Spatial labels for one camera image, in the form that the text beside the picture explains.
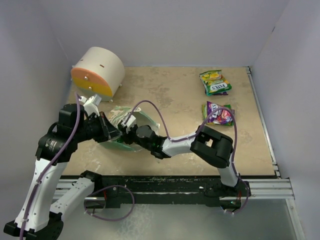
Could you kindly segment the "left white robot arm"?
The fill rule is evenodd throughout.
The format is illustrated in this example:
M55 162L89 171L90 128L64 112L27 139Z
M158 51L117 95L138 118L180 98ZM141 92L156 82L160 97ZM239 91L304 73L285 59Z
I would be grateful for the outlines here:
M66 104L58 121L38 141L32 182L16 219L4 226L4 233L21 240L56 240L64 221L87 195L103 187L102 175L84 171L75 185L53 202L57 184L78 144L88 140L106 142L119 131L98 110L98 104Z

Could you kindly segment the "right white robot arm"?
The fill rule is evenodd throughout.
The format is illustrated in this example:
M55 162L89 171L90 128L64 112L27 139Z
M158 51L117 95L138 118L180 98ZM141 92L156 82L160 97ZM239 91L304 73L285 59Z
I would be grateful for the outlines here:
M118 128L122 132L122 138L126 144L137 144L160 160L194 153L207 164L218 169L222 185L236 188L241 183L245 187L246 195L250 196L248 184L241 179L235 167L235 153L238 143L236 128L234 129L234 139L205 125L200 125L196 132L180 139L157 135L149 125L133 124L133 126L128 126L120 123Z

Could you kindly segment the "white cylinder orange rim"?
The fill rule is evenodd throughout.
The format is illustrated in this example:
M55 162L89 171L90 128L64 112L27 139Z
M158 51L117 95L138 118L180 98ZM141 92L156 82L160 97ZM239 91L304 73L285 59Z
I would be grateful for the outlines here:
M74 84L86 95L98 94L103 102L113 100L125 78L125 67L112 51L102 47L90 47L72 67Z

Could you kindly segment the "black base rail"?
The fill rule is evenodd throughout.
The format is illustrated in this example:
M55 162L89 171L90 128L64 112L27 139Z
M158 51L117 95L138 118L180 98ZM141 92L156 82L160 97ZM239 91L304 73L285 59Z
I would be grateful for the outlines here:
M106 208L122 204L205 205L238 210L251 196L248 181L238 180L236 186L222 184L214 175L103 175L97 180L90 197L105 202Z

